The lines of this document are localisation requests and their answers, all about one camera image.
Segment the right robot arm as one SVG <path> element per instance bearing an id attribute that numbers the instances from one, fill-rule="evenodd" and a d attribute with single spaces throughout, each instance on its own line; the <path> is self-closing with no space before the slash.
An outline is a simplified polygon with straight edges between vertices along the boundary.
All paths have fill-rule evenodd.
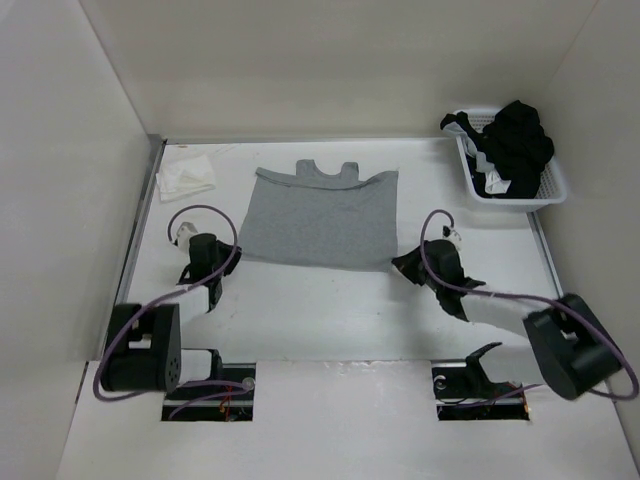
<path id="1" fill-rule="evenodd" d="M 584 299 L 494 292 L 466 275 L 457 248 L 445 239 L 425 241 L 391 261 L 414 285 L 426 286 L 440 308 L 466 323 L 490 325 L 526 339 L 524 347 L 499 351 L 490 341 L 465 358 L 464 384 L 472 397 L 492 399 L 524 387 L 545 385 L 573 401 L 627 368 L 615 342 Z"/>

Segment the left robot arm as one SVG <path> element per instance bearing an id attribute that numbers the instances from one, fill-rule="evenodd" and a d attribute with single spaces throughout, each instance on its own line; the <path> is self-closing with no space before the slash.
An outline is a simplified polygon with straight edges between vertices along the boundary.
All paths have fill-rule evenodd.
<path id="1" fill-rule="evenodd" d="M 174 289 L 146 303 L 113 307 L 105 350 L 93 381 L 96 398 L 115 401 L 146 392 L 171 393 L 182 382 L 182 327 L 211 312 L 222 296 L 222 278 L 241 259 L 241 248 L 210 233 L 186 241 L 188 264 Z"/>

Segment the grey tank top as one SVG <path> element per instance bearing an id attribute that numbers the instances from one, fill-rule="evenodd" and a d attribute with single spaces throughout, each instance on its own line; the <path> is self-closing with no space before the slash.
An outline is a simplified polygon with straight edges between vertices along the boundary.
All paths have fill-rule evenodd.
<path id="1" fill-rule="evenodd" d="M 311 159 L 293 174 L 262 167 L 239 234 L 245 256 L 270 263 L 384 271 L 398 252 L 399 173 L 359 178 L 359 165 L 322 172 Z"/>

